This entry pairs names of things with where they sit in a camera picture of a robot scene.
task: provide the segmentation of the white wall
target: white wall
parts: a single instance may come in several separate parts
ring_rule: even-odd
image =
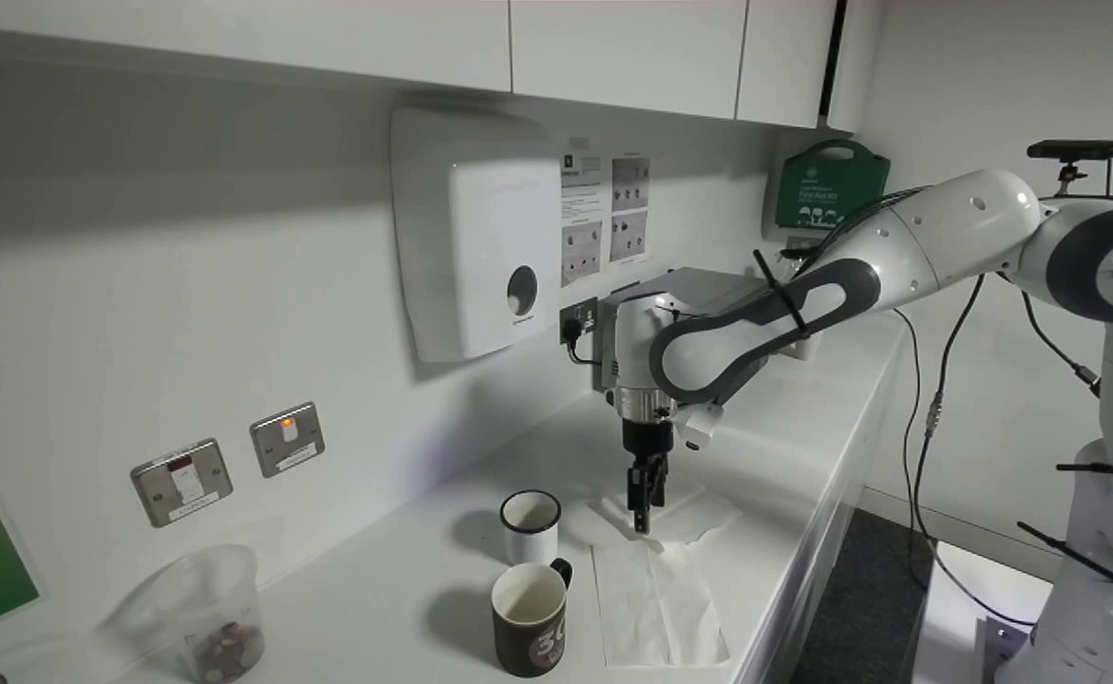
[[[0,62],[0,510],[41,599],[0,651],[77,638],[169,559],[248,540],[315,559],[588,391],[555,330],[415,367],[394,274],[388,108],[368,83],[192,81]],[[763,133],[620,108],[516,108],[654,157],[651,259],[740,264]],[[329,456],[275,483],[248,425],[315,399]],[[236,494],[147,526],[130,471],[203,437]]]
[[[1041,138],[1113,138],[1113,0],[888,2],[868,140],[895,158],[895,186],[1011,167],[1053,195],[1058,163],[1025,158],[1025,145]],[[1101,190],[1101,167],[1092,176],[1100,182],[1083,182],[1083,190]],[[933,367],[964,293],[971,286],[959,286],[914,306]],[[1100,321],[1049,302],[1041,302],[1041,319],[1063,349],[1100,367]],[[902,371],[895,412],[906,419],[906,407],[907,371]],[[933,458],[927,504],[948,514],[944,533],[1045,571],[1041,556],[1011,542],[1021,540],[1014,521],[1063,533],[1073,477],[1053,463],[1100,437],[1093,409],[1088,386],[1031,334],[1017,293],[992,282],[959,340]],[[897,452],[902,425],[888,425],[869,475],[877,510],[902,497]]]

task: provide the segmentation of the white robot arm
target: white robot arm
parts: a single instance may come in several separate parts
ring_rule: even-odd
[[[1081,548],[1088,562],[1068,562],[1033,640],[998,672],[998,684],[1113,684],[1113,200],[1041,203],[1021,177],[978,172],[876,212],[783,290],[668,274],[597,298],[593,385],[620,409],[625,443],[634,452],[626,471],[634,526],[648,533],[651,504],[664,497],[678,412],[720,412],[783,347],[987,268],[1110,321],[1105,437],[1068,466],[1081,471],[1068,548]],[[841,296],[821,312],[803,312],[821,290]],[[678,371],[678,349],[736,321],[779,334],[711,381],[689,385]]]

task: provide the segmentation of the white mug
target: white mug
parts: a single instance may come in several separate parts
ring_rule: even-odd
[[[502,500],[506,559],[553,566],[559,559],[564,504],[548,488],[512,488]]]

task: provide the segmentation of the clear plastic cup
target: clear plastic cup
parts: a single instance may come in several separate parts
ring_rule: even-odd
[[[153,577],[153,651],[199,684],[241,681],[263,657],[263,619],[251,548],[182,556]]]

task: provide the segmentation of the dark mug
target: dark mug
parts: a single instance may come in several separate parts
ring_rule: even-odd
[[[570,562],[522,562],[492,586],[496,653],[512,676],[540,676],[567,651]]]

